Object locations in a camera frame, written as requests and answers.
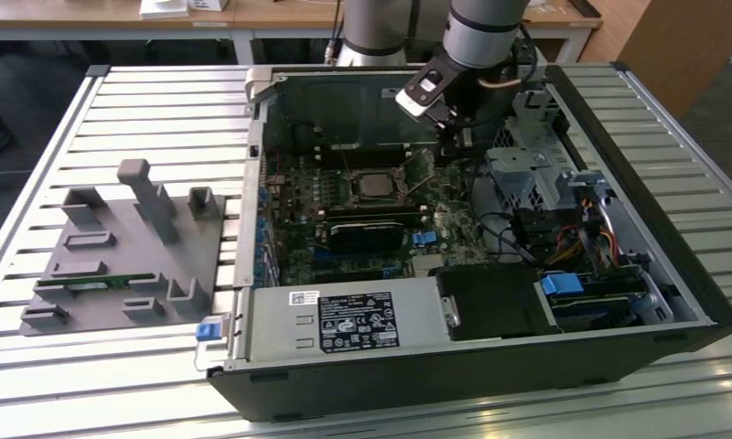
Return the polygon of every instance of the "slotted metal surface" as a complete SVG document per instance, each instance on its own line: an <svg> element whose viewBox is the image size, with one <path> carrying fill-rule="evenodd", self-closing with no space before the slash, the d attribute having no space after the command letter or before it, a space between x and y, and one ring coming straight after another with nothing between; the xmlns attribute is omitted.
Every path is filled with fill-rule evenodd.
<svg viewBox="0 0 732 439"><path fill-rule="evenodd" d="M567 72L732 301L729 180L627 74L598 65ZM228 197L215 307L230 308L244 73L115 68L106 80L84 81L0 235L0 437L732 437L732 336L614 384L276 424L240 419L204 382L194 325L19 336L66 221L66 189L98 185L104 198L128 197L115 177L127 157L150 159L170 195L206 184ZM574 137L597 167L586 139ZM549 373L565 372L549 365Z"/></svg>

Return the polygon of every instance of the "blue clip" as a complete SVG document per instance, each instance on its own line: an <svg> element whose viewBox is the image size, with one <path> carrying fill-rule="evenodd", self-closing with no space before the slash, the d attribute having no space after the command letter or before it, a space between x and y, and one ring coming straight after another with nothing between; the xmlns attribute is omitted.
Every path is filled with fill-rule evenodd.
<svg viewBox="0 0 732 439"><path fill-rule="evenodd" d="M413 244L423 247L426 244L434 244L438 241L438 233L426 231L423 233L413 233Z"/></svg>
<svg viewBox="0 0 732 439"><path fill-rule="evenodd" d="M215 341L223 338L223 324L222 323L199 323L198 330L195 331L195 339L198 341Z"/></svg>
<svg viewBox="0 0 732 439"><path fill-rule="evenodd" d="M438 233L434 230L425 233L425 243L426 244L434 244L437 241L438 241Z"/></svg>
<svg viewBox="0 0 732 439"><path fill-rule="evenodd" d="M541 279L546 295L583 293L582 280L575 273L553 273Z"/></svg>

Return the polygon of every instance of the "white object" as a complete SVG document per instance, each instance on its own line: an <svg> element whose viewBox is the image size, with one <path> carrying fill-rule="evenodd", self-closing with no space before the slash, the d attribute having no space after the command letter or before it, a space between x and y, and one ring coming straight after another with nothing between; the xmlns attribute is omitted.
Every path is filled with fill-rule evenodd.
<svg viewBox="0 0 732 439"><path fill-rule="evenodd" d="M140 14L144 20L188 16L187 0L142 0Z"/></svg>
<svg viewBox="0 0 732 439"><path fill-rule="evenodd" d="M200 11L222 11L228 0L190 0L191 9Z"/></svg>

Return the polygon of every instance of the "circuit board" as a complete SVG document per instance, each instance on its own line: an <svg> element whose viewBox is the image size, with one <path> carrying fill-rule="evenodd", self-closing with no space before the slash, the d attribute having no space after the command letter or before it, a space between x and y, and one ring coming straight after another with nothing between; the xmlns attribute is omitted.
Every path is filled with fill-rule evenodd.
<svg viewBox="0 0 732 439"><path fill-rule="evenodd" d="M393 168L322 169L310 156L282 162L286 171L272 163L268 179L282 285L426 276L438 266L489 261L462 163L435 167L431 152L421 147ZM418 222L405 224L401 244L390 251L338 254L327 236L337 226L323 212L362 209L373 218L374 207L407 209Z"/></svg>

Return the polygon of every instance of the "power supply label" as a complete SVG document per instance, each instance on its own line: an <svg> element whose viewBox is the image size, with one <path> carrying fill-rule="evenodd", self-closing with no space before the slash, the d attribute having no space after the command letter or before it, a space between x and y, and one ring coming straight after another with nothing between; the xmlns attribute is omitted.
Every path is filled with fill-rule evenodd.
<svg viewBox="0 0 732 439"><path fill-rule="evenodd" d="M321 297L318 311L326 354L399 346L390 292Z"/></svg>

